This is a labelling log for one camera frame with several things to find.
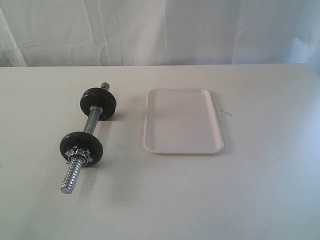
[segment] dumbbell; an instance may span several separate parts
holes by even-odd
[[[89,167],[100,161],[103,155],[101,142],[93,135],[97,122],[111,118],[117,102],[109,92],[109,84],[90,88],[84,92],[80,100],[81,110],[88,119],[83,131],[71,132],[60,142],[60,152],[69,162],[69,168],[63,179],[61,192],[71,194],[75,188],[80,169]]]

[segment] white tray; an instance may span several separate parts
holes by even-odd
[[[155,89],[147,94],[144,147],[157,154],[216,154],[224,147],[210,92]]]

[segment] white table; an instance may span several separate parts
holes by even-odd
[[[320,79],[306,64],[0,68],[1,240],[319,240]],[[110,83],[99,164],[75,190],[61,138],[82,93]],[[146,94],[211,91],[224,150],[143,148]]]

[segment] white curtain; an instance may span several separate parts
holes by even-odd
[[[309,63],[320,0],[0,0],[0,66]]]

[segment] plastic tray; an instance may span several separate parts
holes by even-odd
[[[148,92],[144,147],[157,154],[216,154],[224,147],[210,92],[202,88]]]

